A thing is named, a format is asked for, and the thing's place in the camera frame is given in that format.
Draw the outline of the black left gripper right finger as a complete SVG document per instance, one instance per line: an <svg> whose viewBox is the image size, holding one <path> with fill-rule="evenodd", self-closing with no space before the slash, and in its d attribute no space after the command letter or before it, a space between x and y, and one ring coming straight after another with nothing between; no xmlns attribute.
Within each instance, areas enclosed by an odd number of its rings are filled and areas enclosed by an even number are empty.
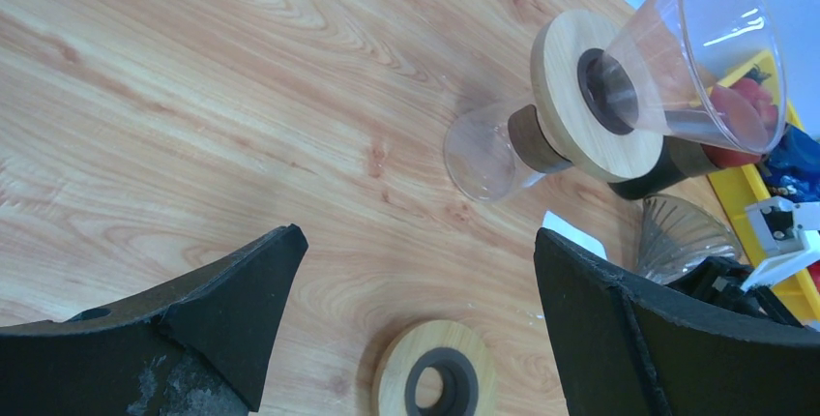
<svg viewBox="0 0 820 416"><path fill-rule="evenodd" d="M534 264L572 415L815 415L819 334L727 311L541 229Z"/></svg>

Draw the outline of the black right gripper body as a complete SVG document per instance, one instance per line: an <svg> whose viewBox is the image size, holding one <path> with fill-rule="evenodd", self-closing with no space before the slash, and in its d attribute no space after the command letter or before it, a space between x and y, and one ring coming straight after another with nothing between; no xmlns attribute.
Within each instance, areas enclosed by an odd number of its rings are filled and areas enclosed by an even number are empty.
<svg viewBox="0 0 820 416"><path fill-rule="evenodd" d="M701 302L739 314L774 323L803 327L793 313L767 286L743 290L742 284L752 273L749 265L733 258L709 256L679 279L666 284Z"/></svg>

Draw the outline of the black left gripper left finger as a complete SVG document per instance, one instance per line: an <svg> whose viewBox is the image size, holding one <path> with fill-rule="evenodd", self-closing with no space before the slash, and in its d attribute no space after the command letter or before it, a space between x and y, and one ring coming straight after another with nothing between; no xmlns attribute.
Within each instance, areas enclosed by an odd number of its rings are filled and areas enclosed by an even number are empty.
<svg viewBox="0 0 820 416"><path fill-rule="evenodd" d="M171 281L1 330L5 415L246 415L308 241L281 226Z"/></svg>

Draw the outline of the white paper coffee filter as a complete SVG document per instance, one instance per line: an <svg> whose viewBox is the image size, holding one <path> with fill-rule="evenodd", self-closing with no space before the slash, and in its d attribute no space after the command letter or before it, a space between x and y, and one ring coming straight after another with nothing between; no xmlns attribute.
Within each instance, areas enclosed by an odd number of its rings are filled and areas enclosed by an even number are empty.
<svg viewBox="0 0 820 416"><path fill-rule="evenodd" d="M601 259L607 260L606 250L602 242L587 232L568 223L551 211L547 211L544 214L542 228L552 230L586 251L595 254Z"/></svg>

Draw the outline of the clear plastic cone dripper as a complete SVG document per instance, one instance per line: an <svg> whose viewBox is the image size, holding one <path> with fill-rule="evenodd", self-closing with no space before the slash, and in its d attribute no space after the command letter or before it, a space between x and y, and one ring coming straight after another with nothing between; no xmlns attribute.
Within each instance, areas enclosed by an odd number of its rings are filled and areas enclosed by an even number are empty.
<svg viewBox="0 0 820 416"><path fill-rule="evenodd" d="M618 133L644 131L743 151L710 94L754 77L778 106L767 154L780 141L787 87L765 0L646 0L587 68L599 112Z"/></svg>

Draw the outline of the wooden ring dripper holder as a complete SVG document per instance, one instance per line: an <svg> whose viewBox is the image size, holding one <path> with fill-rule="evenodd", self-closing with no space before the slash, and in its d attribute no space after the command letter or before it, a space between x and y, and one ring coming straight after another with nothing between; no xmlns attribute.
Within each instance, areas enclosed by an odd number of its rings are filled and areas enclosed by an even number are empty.
<svg viewBox="0 0 820 416"><path fill-rule="evenodd" d="M538 33L530 51L530 78L539 124L548 143L574 167L607 183L647 174L658 162L661 134L606 129L581 93L578 62L591 48L603 48L618 34L611 19L588 10L555 16Z"/></svg>

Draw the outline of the blue snack bag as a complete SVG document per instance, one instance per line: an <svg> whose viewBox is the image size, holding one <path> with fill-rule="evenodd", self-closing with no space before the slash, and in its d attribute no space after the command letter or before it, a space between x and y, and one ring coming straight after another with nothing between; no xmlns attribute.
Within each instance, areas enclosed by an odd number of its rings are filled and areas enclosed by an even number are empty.
<svg viewBox="0 0 820 416"><path fill-rule="evenodd" d="M819 142L801 129L788 125L757 168L772 196L795 203L819 200Z"/></svg>

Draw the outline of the red strawberries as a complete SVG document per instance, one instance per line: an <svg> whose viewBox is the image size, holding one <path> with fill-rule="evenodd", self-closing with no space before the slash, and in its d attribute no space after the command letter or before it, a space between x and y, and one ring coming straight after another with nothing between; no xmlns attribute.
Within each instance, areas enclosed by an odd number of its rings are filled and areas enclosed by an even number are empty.
<svg viewBox="0 0 820 416"><path fill-rule="evenodd" d="M779 111L772 93L745 74L730 87L715 86L710 101L743 151L703 145L707 158L717 168L758 163L778 124Z"/></svg>

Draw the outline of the clear glass carafe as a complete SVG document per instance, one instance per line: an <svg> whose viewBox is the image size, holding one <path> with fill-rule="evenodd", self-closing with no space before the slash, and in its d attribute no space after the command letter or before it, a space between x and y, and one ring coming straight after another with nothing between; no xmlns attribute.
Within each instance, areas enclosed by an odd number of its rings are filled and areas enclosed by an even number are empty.
<svg viewBox="0 0 820 416"><path fill-rule="evenodd" d="M443 153L454 184L477 201L501 200L572 167L549 143L531 93L459 115Z"/></svg>

